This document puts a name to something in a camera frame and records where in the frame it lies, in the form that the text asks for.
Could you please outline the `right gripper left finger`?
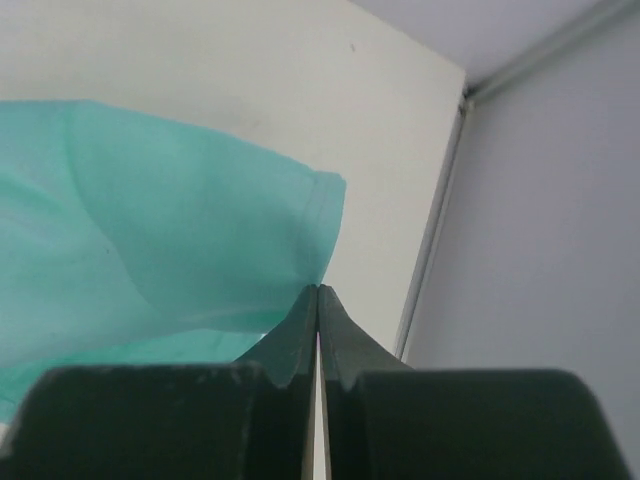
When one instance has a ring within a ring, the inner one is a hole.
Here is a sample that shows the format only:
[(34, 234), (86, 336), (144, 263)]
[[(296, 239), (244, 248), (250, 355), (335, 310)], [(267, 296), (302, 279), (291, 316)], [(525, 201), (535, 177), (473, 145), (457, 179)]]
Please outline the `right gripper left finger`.
[(5, 479), (309, 479), (318, 290), (226, 364), (65, 366), (21, 403)]

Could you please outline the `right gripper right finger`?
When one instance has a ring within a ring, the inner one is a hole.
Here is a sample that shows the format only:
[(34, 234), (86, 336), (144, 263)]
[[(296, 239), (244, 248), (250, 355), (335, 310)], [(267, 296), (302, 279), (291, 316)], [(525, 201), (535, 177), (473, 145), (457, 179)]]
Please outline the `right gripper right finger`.
[(627, 479), (599, 402), (557, 369), (416, 370), (318, 290), (331, 479)]

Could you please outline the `teal t-shirt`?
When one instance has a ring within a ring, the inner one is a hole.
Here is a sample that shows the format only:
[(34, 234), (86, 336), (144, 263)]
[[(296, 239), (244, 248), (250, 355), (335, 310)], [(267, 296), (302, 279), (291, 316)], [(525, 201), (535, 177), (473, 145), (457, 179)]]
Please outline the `teal t-shirt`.
[(1, 421), (60, 365), (227, 362), (322, 281), (346, 183), (91, 101), (1, 105)]

